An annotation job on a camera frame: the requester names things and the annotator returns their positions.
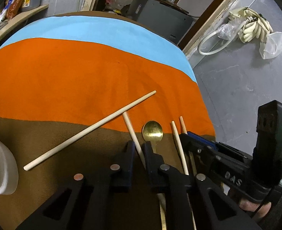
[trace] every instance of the white cup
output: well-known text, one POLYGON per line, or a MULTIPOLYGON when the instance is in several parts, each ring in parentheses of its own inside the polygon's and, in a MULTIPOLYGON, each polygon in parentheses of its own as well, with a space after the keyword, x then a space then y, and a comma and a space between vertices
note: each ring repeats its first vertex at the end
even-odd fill
POLYGON ((17 188, 19 173, 11 151, 0 142, 0 194, 12 194, 17 188))

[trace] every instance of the striped fabric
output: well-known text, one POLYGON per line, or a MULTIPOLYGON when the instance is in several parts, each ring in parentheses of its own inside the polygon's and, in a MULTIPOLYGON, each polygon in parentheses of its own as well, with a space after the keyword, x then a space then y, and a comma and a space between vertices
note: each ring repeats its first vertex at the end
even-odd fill
MULTIPOLYGON (((117 117, 31 171, 25 164, 153 90, 128 114, 141 143, 147 121, 162 125, 157 152, 166 163, 181 170, 172 120, 180 129, 183 116, 188 130, 215 135, 185 55, 140 25, 97 15, 41 19, 0 48, 0 141, 19 169, 16 192, 0 196, 4 230, 15 229, 75 173, 110 165, 130 136, 117 117)), ((134 166, 132 191, 114 197, 110 229, 160 229, 158 202, 138 157, 134 166)))

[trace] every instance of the orange package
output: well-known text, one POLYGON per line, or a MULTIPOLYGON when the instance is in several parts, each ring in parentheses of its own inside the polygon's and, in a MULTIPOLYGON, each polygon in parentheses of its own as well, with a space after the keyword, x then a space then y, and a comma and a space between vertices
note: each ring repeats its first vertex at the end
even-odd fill
POLYGON ((17 12, 24 0, 14 0, 7 11, 7 18, 10 20, 17 15, 17 12))

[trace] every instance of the chopstick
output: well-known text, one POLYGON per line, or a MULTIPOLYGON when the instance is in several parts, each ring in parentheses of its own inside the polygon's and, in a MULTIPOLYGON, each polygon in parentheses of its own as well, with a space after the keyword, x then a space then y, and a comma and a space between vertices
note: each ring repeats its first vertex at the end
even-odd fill
POLYGON ((182 145, 181 145, 181 142, 180 142, 180 139, 179 139, 179 135, 178 135, 178 131, 177 131, 175 122, 172 121, 171 124, 172 124, 172 129, 173 129, 173 134, 174 134, 176 146, 177 146, 177 149, 178 149, 178 152, 179 152, 179 155, 180 155, 180 159, 181 159, 181 164, 182 164, 182 167, 183 167, 183 170, 184 170, 184 174, 189 175, 184 151, 182 150, 182 145))
MULTIPOLYGON (((127 126, 128 132, 130 134, 130 137, 134 141, 134 145, 136 146, 136 150, 137 150, 137 152, 139 154, 139 157, 141 159, 143 167, 144 167, 144 169, 146 169, 144 154, 142 152, 140 143, 139 143, 139 141, 137 139, 136 133, 134 132, 134 128, 132 126, 132 123, 130 121, 128 113, 124 112, 122 115, 123 115, 125 124, 127 126)), ((166 216, 165 216, 166 198, 165 198, 165 196, 163 194, 157 194, 157 197, 159 199, 159 205, 160 205, 160 218, 161 218, 162 230, 166 230, 167 229, 167 227, 166 227, 166 216)))
POLYGON ((24 166, 24 170, 32 169, 33 167, 37 166, 41 162, 43 162, 46 159, 50 158, 51 156, 53 156, 57 152, 63 150, 68 145, 74 143, 78 139, 80 139, 83 136, 87 135, 91 131, 99 128, 100 126, 102 126, 103 124, 105 124, 105 123, 109 122, 110 120, 114 119, 118 115, 121 115, 123 112, 125 112, 125 111, 129 110, 130 108, 134 107, 135 105, 141 103, 142 101, 146 100, 147 98, 149 98, 150 96, 154 95, 155 93, 156 93, 156 91, 152 91, 152 92, 144 95, 143 97, 135 100, 134 102, 130 103, 129 105, 124 106, 123 108, 117 110, 116 112, 114 112, 114 113, 110 114, 109 116, 103 118, 102 120, 98 121, 97 123, 89 126, 88 128, 84 129, 83 131, 77 133, 76 135, 74 135, 71 138, 67 139, 63 143, 61 143, 58 146, 56 146, 55 148, 53 148, 53 149, 49 150, 48 152, 44 153, 43 155, 39 156, 38 158, 36 158, 32 162, 30 162, 29 164, 25 165, 24 166))
MULTIPOLYGON (((187 163, 186 163, 186 159, 185 159, 185 155, 184 155, 184 151, 182 149, 182 145, 181 145, 181 142, 180 142, 180 139, 179 139, 179 135, 178 135, 178 131, 177 131, 175 122, 172 121, 171 125, 172 125, 172 129, 173 129, 173 134, 174 134, 176 146, 177 146, 177 149, 179 151, 180 158, 181 158, 181 163, 182 163, 182 167, 183 167, 183 170, 184 170, 184 174, 185 175, 189 175, 188 167, 187 167, 187 163)), ((184 123, 183 131, 187 132, 185 123, 184 123)), ((193 215, 192 208, 191 208, 191 213, 192 213, 193 229, 196 230, 197 228, 196 228, 196 225, 195 225, 195 220, 194 220, 194 215, 193 215)))
POLYGON ((125 124, 127 126, 128 132, 129 132, 129 134, 131 136, 131 139, 134 141, 134 145, 136 146, 136 150, 137 150, 137 152, 139 154, 141 162, 142 162, 144 168, 146 169, 146 167, 145 167, 145 158, 144 158, 141 146, 139 144, 139 141, 137 139, 136 133, 134 132, 134 128, 132 127, 132 124, 131 124, 131 121, 129 119, 129 116, 128 116, 127 112, 124 112, 122 115, 123 115, 125 124))
MULTIPOLYGON (((182 131, 185 134, 188 134, 186 126, 185 126, 185 122, 182 116, 179 117, 179 121, 182 127, 182 131)), ((197 167, 195 166, 195 161, 194 161, 194 157, 193 157, 193 153, 191 151, 189 151, 189 158, 190 158, 190 162, 191 162, 191 166, 192 166, 192 173, 194 176, 197 175, 197 167)))

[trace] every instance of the spoon bowl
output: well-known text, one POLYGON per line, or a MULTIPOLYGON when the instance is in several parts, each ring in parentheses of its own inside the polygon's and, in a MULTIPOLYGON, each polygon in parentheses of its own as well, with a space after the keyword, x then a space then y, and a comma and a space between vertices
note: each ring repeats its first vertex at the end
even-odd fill
POLYGON ((163 131, 156 121, 148 121, 142 128, 142 136, 145 141, 150 141, 153 152, 156 153, 156 145, 162 140, 163 131))

